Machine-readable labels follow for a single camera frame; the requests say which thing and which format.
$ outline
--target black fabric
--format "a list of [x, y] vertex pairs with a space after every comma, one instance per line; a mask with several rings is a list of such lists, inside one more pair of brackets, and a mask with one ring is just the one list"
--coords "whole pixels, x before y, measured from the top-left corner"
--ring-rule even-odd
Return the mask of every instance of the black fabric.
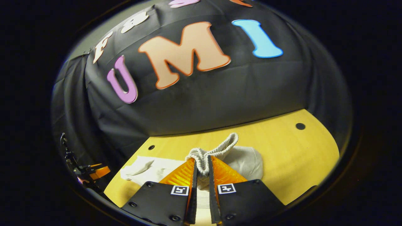
[[[87, 57], [83, 55], [66, 62], [56, 79], [51, 103], [53, 138], [59, 144], [60, 136], [66, 133], [68, 147], [75, 153], [79, 165], [105, 163], [109, 166], [111, 173], [104, 176], [108, 181], [126, 159], [108, 144], [91, 115], [84, 78]], [[58, 147], [60, 155], [64, 156], [64, 149]], [[103, 185], [103, 181], [98, 181], [101, 187], [107, 185]]]
[[[149, 18], [124, 34], [120, 32], [124, 21], [113, 28], [95, 64], [92, 48], [89, 55], [67, 62], [61, 70], [53, 99], [55, 138], [67, 130], [79, 160], [118, 167], [149, 136], [205, 131], [304, 108], [343, 149], [352, 120], [350, 97], [335, 61], [311, 34], [257, 2], [250, 2], [252, 8], [228, 0], [202, 0], [180, 8], [170, 8], [169, 2], [146, 9]], [[284, 54], [255, 57], [247, 34], [231, 24], [237, 19], [259, 21]], [[138, 52], [139, 46], [156, 36], [180, 43], [183, 28], [200, 21], [212, 24], [211, 32], [231, 63], [200, 72], [195, 57], [191, 76], [179, 73], [176, 84], [158, 90], [155, 72], [147, 55]], [[138, 99], [132, 104], [121, 101], [106, 78], [121, 55], [138, 87]]]

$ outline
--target purple letter u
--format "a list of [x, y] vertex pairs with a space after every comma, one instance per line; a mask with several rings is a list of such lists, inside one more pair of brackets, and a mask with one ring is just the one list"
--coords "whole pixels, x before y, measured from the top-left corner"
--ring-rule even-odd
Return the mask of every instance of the purple letter u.
[[107, 74], [107, 80], [110, 82], [119, 98], [125, 103], [131, 104], [138, 97], [138, 89], [137, 86], [135, 85], [133, 77], [130, 75], [130, 72], [127, 70], [127, 67], [124, 64], [124, 55], [122, 55], [116, 60], [115, 68], [119, 70], [119, 72], [121, 73], [121, 76], [123, 77], [125, 83], [127, 84], [128, 91], [125, 92], [121, 88], [119, 82], [116, 79], [114, 69], [111, 69]]

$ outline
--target orange soft finger pad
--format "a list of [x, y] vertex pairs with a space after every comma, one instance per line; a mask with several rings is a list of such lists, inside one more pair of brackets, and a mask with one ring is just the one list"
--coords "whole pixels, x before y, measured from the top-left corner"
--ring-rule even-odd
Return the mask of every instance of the orange soft finger pad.
[[212, 159], [215, 197], [219, 205], [218, 191], [217, 191], [218, 185], [240, 183], [245, 182], [247, 180], [242, 175], [240, 175], [236, 170], [232, 169], [232, 167], [228, 166], [226, 163], [222, 162], [218, 158], [211, 156], [211, 159]]
[[193, 172], [194, 159], [191, 158], [169, 173], [159, 183], [191, 187], [193, 185]]

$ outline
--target orange object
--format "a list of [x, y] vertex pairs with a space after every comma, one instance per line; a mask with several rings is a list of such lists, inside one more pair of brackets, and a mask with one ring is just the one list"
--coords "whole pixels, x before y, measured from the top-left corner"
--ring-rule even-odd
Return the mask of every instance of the orange object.
[[211, 156], [211, 159], [212, 159], [215, 197], [219, 206], [218, 191], [217, 191], [218, 185], [245, 182], [247, 181], [247, 179], [244, 178], [242, 175], [240, 175], [236, 170], [232, 169], [232, 167], [228, 166], [226, 163], [219, 160], [218, 158]]
[[105, 176], [108, 173], [110, 173], [110, 169], [109, 169], [109, 167], [105, 166], [105, 167], [95, 170], [95, 173], [91, 173], [89, 175], [91, 176], [91, 178], [93, 180], [96, 180], [96, 179], [99, 179], [99, 178]]
[[195, 161], [193, 158], [187, 160], [185, 163], [181, 164], [179, 167], [177, 167], [175, 170], [169, 173], [165, 178], [159, 181], [159, 183], [162, 184], [189, 187], [189, 196], [187, 199], [186, 212], [189, 208], [191, 190], [192, 190], [191, 188], [193, 186], [194, 162]]
[[246, 6], [246, 7], [252, 7], [252, 5], [244, 3], [244, 0], [230, 0], [231, 2], [234, 2], [236, 4], [242, 5], [242, 6]]

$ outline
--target peach letter m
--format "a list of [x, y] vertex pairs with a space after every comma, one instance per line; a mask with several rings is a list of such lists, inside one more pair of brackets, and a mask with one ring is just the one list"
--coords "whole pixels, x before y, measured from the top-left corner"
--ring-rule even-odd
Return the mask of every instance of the peach letter m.
[[209, 71], [230, 63], [209, 29], [211, 23], [197, 22], [183, 28], [180, 45], [161, 36], [142, 44], [138, 51], [146, 53], [158, 77], [156, 87], [167, 88], [179, 80], [179, 74], [170, 71], [168, 64], [186, 76], [193, 73], [194, 53], [197, 69]]

